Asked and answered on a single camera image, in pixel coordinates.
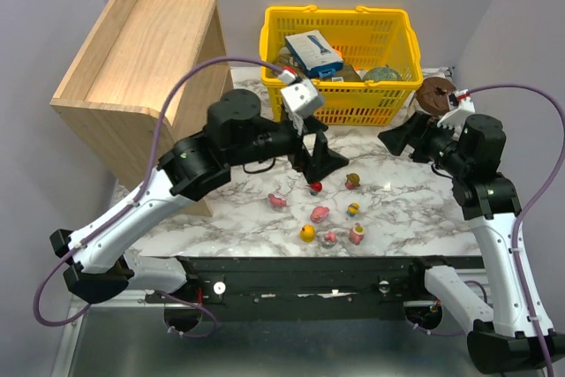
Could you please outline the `red haired mermaid toy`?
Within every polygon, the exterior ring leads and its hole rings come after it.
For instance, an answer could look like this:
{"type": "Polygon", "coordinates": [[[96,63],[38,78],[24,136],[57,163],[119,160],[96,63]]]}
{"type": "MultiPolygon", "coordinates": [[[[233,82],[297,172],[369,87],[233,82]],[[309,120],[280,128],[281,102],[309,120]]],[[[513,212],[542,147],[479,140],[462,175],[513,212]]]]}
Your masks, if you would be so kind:
{"type": "Polygon", "coordinates": [[[309,185],[309,191],[312,196],[317,196],[323,189],[321,182],[317,181],[309,185]]]}

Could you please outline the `yellow blue duck toy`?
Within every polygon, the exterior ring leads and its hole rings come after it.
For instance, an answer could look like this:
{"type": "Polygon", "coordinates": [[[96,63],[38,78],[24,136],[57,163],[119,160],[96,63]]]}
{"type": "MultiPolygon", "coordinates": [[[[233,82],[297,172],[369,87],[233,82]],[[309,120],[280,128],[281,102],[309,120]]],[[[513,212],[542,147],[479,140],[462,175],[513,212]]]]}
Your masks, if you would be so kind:
{"type": "Polygon", "coordinates": [[[347,207],[347,215],[350,217],[354,217],[358,214],[359,209],[360,209],[360,205],[358,203],[352,202],[347,207]]]}

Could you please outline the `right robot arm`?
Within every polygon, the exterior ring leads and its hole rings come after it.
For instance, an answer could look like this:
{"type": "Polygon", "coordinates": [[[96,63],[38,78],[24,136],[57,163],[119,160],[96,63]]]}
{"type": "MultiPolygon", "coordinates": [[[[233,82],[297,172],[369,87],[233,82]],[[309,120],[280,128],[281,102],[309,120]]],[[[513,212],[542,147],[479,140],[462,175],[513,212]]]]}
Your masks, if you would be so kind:
{"type": "Polygon", "coordinates": [[[483,301],[448,265],[426,265],[423,284],[465,333],[473,365],[483,374],[546,369],[551,375],[553,363],[564,357],[564,336],[547,317],[529,270],[516,188],[498,171],[506,142],[501,122],[471,114],[456,137],[438,119],[417,112],[379,138],[392,155],[412,147],[413,162],[430,162],[451,177],[491,297],[483,301]]]}

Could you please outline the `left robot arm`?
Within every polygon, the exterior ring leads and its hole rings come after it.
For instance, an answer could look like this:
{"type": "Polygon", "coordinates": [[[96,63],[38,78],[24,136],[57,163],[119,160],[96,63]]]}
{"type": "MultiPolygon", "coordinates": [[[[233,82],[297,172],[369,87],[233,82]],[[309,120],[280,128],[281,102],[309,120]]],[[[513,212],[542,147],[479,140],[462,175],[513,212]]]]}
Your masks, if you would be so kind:
{"type": "Polygon", "coordinates": [[[276,123],[260,114],[260,99],[233,89],[207,110],[201,132],[179,140],[152,169],[148,183],[80,230],[58,230],[50,237],[55,254],[67,269],[70,293],[99,304],[125,290],[174,294],[197,280],[187,260],[139,256],[131,246],[162,220],[200,201],[231,180],[234,166],[285,156],[307,183],[321,181],[348,165],[331,150],[327,126],[315,117],[305,120],[315,134],[308,150],[290,121],[276,123]]]}

